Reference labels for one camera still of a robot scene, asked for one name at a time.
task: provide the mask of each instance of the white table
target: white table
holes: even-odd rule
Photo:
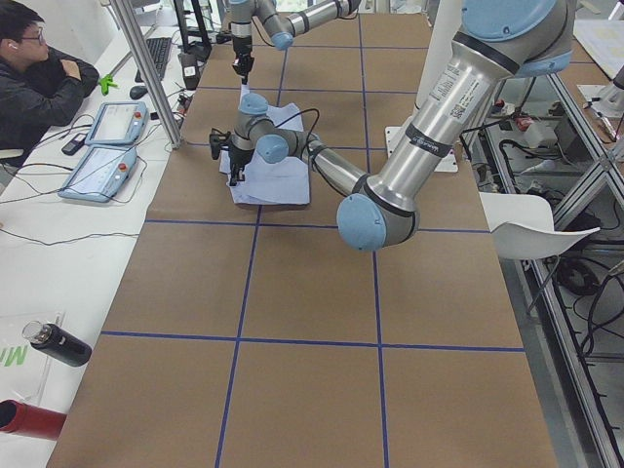
[[[176,28],[158,28],[151,37],[172,36]],[[120,33],[111,42],[96,68],[100,75],[113,69],[129,50]],[[172,45],[163,87],[171,95],[170,103],[176,103],[179,86],[183,84],[177,47]],[[130,59],[115,74],[119,88],[111,88],[104,97],[96,88],[76,114],[95,116],[105,101],[128,101],[128,92],[134,81],[137,67]],[[149,96],[143,98],[149,111],[154,110]],[[89,124],[83,117],[78,124]],[[149,122],[143,132],[147,135],[157,122]],[[51,129],[49,135],[59,129]],[[60,152],[69,137],[54,139],[38,147],[27,163],[53,163],[74,167],[86,151],[83,147],[76,155],[66,156]],[[106,204],[83,203],[61,199],[57,194],[43,195],[29,200],[6,203],[29,197],[33,190],[23,181],[14,178],[0,195],[0,222],[7,231],[44,242],[74,239],[93,233],[120,232],[137,234],[142,227],[145,212],[151,202],[167,161],[171,146],[162,126],[138,148],[138,155],[146,162],[137,161],[129,180]],[[28,167],[19,172],[39,191],[56,190],[68,176],[67,171],[46,167]],[[0,317],[32,314],[38,312],[62,312],[62,327],[79,336],[92,346],[96,344],[112,299],[117,291],[124,269],[128,263],[136,237],[100,237],[69,244],[45,247],[11,237],[0,232],[0,291],[3,307]],[[85,367],[72,368],[51,360],[50,372],[39,406],[50,410],[68,412]],[[22,436],[2,435],[0,440],[0,465],[2,468],[41,468],[52,453],[55,443]]]

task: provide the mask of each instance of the black hair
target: black hair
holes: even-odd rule
[[[25,5],[14,0],[0,0],[0,41],[12,39],[21,42],[23,32],[43,19]]]

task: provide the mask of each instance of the keyboard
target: keyboard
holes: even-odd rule
[[[158,72],[158,76],[161,81],[165,78],[165,70],[167,69],[167,62],[169,61],[169,49],[172,46],[172,38],[171,37],[150,37],[145,39],[147,43],[147,49],[149,50],[149,54],[152,56],[154,60],[154,65],[156,65],[156,71]],[[135,81],[137,83],[142,83],[143,80],[140,77],[140,71],[136,71]]]

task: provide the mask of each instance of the black jacket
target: black jacket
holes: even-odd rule
[[[61,59],[78,64],[82,81],[65,74]],[[71,123],[98,78],[91,65],[52,47],[46,61],[23,74],[0,58],[0,149],[24,150],[22,156],[2,162],[21,166],[50,127]]]

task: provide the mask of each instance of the green object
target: green object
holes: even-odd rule
[[[99,86],[101,87],[101,93],[103,96],[108,94],[108,88],[118,88],[117,84],[113,82],[113,75],[110,73],[99,79]]]

